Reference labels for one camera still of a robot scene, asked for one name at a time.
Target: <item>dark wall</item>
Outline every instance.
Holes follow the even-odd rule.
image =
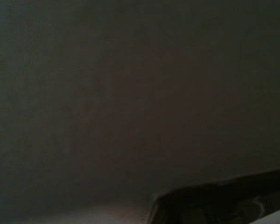
[[[280,1],[0,3],[0,220],[280,168]]]

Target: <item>ceiling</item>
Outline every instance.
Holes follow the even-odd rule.
[[[0,221],[280,169],[280,3],[178,2],[0,4]]]

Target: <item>white surface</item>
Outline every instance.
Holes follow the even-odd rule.
[[[280,224],[280,210],[251,224]]]

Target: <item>wall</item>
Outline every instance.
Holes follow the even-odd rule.
[[[0,2],[0,222],[279,168],[280,1]]]

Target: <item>dark object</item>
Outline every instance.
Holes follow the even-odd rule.
[[[157,205],[152,224],[248,224],[280,210],[280,171],[179,189]]]

